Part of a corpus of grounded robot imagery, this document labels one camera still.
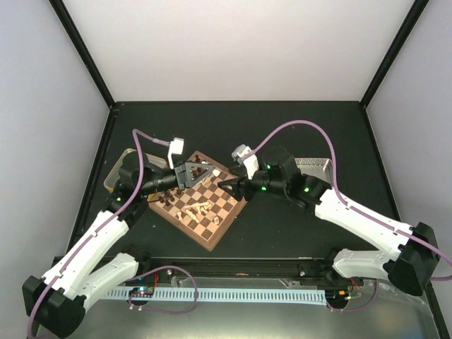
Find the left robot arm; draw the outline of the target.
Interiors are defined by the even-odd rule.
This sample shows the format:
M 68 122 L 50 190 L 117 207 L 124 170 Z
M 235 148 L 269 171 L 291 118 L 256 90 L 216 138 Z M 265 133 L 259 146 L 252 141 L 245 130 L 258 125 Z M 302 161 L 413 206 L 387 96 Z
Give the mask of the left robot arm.
M 33 324 L 39 323 L 58 338 L 67 338 L 89 308 L 111 289 L 132 278 L 136 282 L 147 280 L 152 266 L 139 256 L 120 253 L 103 267 L 96 266 L 142 216 L 148 195 L 191 188 L 213 170 L 211 164 L 191 161 L 161 168 L 127 155 L 107 205 L 88 231 L 41 278 L 31 275 L 23 283 L 28 337 L 33 337 Z

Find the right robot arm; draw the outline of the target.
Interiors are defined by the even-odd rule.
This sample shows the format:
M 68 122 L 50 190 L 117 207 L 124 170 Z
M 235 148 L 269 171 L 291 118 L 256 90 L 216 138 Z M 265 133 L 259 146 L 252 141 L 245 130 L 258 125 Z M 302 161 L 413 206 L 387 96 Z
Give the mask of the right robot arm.
M 392 220 L 340 195 L 329 182 L 303 172 L 282 147 L 267 151 L 261 164 L 245 145 L 236 148 L 232 157 L 245 172 L 218 186 L 235 200 L 250 201 L 257 193 L 281 196 L 374 246 L 373 251 L 337 251 L 321 267 L 326 283 L 371 278 L 389 281 L 408 295 L 423 295 L 440 259 L 434 251 L 437 241 L 432 227 Z

